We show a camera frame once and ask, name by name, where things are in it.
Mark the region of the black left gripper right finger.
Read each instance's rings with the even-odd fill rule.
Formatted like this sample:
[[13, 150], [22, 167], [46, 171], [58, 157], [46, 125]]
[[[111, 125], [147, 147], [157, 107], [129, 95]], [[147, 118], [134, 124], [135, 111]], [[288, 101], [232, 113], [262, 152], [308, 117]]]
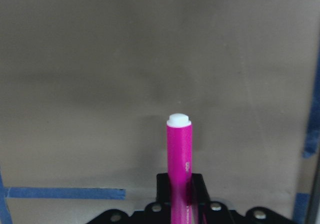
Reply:
[[211, 201], [204, 178], [202, 174], [192, 173], [191, 176], [191, 191], [192, 191], [192, 207], [199, 208], [205, 206]]

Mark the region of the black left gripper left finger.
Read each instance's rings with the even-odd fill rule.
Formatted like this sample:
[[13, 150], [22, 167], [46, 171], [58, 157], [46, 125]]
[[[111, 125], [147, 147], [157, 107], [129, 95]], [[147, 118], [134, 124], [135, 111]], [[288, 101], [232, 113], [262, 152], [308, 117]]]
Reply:
[[171, 184], [168, 173], [156, 175], [156, 202], [171, 206]]

